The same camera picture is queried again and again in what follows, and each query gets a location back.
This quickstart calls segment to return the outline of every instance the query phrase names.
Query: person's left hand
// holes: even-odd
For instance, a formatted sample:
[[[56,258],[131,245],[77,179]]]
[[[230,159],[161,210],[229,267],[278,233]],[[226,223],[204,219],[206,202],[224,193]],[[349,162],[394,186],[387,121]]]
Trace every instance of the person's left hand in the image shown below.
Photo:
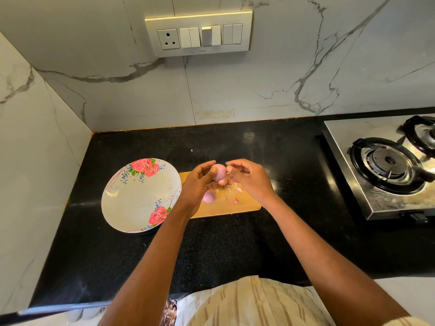
[[[202,163],[196,166],[186,177],[180,197],[175,206],[178,205],[184,208],[189,218],[198,211],[205,192],[218,184],[213,180],[213,177],[218,172],[216,167],[213,167],[215,163],[215,160]]]

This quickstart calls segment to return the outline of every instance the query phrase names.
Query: granite countertop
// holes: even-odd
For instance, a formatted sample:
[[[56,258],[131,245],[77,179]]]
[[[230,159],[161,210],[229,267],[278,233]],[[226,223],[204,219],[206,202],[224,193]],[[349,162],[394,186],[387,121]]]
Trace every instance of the granite countertop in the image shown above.
[[[111,228],[101,213],[107,181],[144,157],[179,172],[215,159],[247,158],[268,171],[276,192],[322,238],[372,278],[435,272],[435,225],[366,221],[327,143],[324,120],[434,112],[435,108],[238,122],[95,134],[77,176],[30,307],[105,304],[139,262],[154,234]],[[247,275],[309,285],[295,254],[265,209],[189,221],[170,296]]]

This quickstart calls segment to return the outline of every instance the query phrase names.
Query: stainless steel stove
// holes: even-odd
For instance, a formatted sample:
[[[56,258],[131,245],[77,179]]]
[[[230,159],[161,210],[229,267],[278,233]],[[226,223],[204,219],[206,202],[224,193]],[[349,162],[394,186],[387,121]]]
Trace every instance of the stainless steel stove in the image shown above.
[[[435,216],[435,114],[325,121],[323,132],[366,219]]]

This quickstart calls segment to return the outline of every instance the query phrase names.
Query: forearm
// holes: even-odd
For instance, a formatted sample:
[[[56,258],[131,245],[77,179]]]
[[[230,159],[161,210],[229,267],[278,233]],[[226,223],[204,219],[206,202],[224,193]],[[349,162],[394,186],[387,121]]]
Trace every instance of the forearm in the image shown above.
[[[160,325],[187,211],[174,206],[99,325]]]
[[[382,325],[409,315],[278,196],[269,199],[265,207],[277,221],[337,325]]]

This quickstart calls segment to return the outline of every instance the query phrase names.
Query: person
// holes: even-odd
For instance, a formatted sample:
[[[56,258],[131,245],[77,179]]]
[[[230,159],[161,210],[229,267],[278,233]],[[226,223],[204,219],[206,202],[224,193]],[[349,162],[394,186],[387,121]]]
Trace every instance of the person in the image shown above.
[[[99,325],[160,325],[184,229],[204,193],[216,185],[215,163],[203,163],[187,176],[177,203]],[[410,317],[287,206],[261,165],[246,159],[226,164],[233,181],[241,183],[278,223],[336,325],[427,325]],[[181,299],[175,324],[318,326],[330,322],[307,289],[248,276]]]

